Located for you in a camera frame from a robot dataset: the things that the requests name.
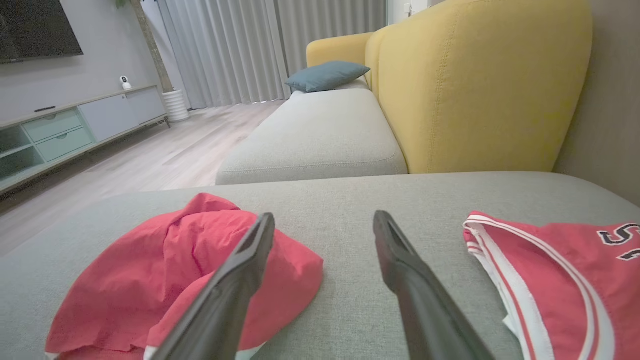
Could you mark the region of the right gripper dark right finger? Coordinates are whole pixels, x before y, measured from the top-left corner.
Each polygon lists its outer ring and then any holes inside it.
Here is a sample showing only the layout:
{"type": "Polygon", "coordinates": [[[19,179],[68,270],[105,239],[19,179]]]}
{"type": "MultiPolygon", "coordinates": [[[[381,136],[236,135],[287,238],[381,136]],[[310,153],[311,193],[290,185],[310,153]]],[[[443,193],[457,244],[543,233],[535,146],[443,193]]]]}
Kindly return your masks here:
{"type": "Polygon", "coordinates": [[[373,230],[382,279],[398,300],[410,360],[495,360],[393,217],[377,210],[373,230]]]}

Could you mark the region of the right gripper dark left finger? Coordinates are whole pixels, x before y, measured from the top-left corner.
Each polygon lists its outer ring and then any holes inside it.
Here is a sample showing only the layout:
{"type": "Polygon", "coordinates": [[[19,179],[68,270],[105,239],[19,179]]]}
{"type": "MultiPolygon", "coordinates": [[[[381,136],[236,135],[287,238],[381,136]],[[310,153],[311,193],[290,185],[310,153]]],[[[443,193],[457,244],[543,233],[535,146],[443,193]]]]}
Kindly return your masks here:
{"type": "Polygon", "coordinates": [[[274,215],[259,215],[151,360],[235,359],[250,301],[265,276],[274,234],[274,215]]]}

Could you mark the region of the red t-shirt with white sleeves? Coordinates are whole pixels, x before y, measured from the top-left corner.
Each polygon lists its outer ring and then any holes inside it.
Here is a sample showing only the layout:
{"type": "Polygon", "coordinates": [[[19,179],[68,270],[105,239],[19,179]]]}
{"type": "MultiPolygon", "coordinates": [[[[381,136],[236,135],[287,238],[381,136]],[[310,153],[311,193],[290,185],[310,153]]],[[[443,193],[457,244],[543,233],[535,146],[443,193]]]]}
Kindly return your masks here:
{"type": "MultiPolygon", "coordinates": [[[[54,317],[48,360],[151,360],[185,310],[258,217],[197,194],[108,246],[77,278],[54,317]]],[[[275,230],[235,360],[251,360],[313,301],[323,259],[275,230]]]]}

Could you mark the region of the red jersey with white trim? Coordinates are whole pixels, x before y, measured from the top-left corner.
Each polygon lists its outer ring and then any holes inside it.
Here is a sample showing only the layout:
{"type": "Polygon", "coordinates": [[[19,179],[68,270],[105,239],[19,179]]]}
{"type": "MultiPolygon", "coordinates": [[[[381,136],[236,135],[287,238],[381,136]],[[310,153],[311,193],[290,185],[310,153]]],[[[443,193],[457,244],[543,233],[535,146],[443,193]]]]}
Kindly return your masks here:
{"type": "Polygon", "coordinates": [[[525,360],[640,360],[640,222],[462,227],[525,360]]]}

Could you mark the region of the grey sofa seat cushion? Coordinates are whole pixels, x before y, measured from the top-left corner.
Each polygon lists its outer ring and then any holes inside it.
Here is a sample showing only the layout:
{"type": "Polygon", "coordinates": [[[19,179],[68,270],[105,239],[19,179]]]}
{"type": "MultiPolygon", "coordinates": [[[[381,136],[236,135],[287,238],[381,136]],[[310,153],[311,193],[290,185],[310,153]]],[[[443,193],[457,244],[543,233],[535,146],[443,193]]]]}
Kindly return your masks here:
{"type": "Polygon", "coordinates": [[[295,91],[241,141],[215,184],[406,174],[406,161],[364,77],[337,89],[295,91]]]}

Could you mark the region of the white ribbed plant pot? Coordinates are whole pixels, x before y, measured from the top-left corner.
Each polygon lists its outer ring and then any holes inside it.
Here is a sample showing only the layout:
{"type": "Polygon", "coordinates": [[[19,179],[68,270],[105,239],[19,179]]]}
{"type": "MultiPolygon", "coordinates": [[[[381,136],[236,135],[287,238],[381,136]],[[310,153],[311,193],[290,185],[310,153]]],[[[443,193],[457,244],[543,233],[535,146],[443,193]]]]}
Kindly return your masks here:
{"type": "Polygon", "coordinates": [[[162,98],[169,123],[179,123],[190,119],[182,89],[164,92],[162,98]]]}

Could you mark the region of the yellow sofa backrest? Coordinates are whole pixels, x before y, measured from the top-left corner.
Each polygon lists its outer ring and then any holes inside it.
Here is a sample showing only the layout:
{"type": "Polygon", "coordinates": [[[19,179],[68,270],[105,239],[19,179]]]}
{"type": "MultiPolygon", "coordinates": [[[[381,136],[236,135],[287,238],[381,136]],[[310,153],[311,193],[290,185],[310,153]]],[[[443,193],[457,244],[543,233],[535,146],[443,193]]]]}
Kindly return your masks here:
{"type": "Polygon", "coordinates": [[[550,173],[592,41],[589,0],[445,0],[375,32],[313,41],[306,63],[370,68],[410,174],[550,173]]]}

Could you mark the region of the grey and green TV cabinet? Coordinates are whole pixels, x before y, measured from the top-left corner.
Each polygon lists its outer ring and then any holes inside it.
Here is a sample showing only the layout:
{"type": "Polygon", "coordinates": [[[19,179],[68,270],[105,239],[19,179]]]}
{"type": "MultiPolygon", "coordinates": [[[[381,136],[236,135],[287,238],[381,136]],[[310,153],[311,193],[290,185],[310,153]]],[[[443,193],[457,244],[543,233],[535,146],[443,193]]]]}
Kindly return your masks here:
{"type": "Polygon", "coordinates": [[[158,87],[148,85],[0,124],[0,196],[168,118],[158,87]]]}

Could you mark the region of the blue throw pillow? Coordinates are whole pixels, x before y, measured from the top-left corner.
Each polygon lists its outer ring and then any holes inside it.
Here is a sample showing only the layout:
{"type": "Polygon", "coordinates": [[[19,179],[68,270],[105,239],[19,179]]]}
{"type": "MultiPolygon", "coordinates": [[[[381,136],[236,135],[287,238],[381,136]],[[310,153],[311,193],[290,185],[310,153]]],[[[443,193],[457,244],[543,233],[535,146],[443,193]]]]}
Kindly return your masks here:
{"type": "Polygon", "coordinates": [[[329,61],[300,70],[291,75],[285,84],[295,91],[323,92],[350,84],[371,69],[359,63],[347,61],[329,61]]]}

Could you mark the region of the grey pleated curtains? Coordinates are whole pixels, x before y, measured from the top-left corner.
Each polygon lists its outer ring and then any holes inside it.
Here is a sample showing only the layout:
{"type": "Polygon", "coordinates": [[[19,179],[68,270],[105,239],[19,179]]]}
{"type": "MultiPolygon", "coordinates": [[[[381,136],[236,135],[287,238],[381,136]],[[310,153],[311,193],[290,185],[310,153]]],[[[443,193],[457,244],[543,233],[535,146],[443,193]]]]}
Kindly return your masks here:
{"type": "Polygon", "coordinates": [[[148,0],[191,109],[286,100],[316,40],[387,24],[387,0],[148,0]]]}

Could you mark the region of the brown plant trunk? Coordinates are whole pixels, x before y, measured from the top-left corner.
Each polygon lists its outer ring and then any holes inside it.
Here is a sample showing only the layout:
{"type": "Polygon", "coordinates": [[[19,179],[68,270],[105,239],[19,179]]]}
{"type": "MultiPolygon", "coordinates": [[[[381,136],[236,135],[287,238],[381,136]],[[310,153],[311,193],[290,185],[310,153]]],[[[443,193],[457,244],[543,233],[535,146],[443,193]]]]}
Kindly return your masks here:
{"type": "Polygon", "coordinates": [[[166,66],[162,59],[162,55],[156,43],[156,40],[153,35],[153,30],[150,27],[150,23],[146,16],[146,12],[143,9],[142,2],[144,0],[114,0],[115,6],[117,9],[121,9],[125,7],[127,4],[130,4],[134,10],[135,16],[139,23],[139,26],[142,30],[142,34],[146,41],[146,45],[150,51],[151,58],[153,60],[155,69],[158,74],[158,78],[160,80],[160,85],[162,88],[162,93],[169,93],[174,91],[173,84],[170,80],[169,73],[167,72],[166,66]]]}

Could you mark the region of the black wall television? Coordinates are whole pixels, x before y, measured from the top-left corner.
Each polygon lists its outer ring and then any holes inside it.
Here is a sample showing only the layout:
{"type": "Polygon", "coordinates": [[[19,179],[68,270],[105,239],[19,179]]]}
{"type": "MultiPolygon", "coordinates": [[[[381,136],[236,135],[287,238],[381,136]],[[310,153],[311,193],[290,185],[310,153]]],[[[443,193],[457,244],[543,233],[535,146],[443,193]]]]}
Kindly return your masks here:
{"type": "Polygon", "coordinates": [[[0,0],[0,64],[81,55],[60,0],[0,0]]]}

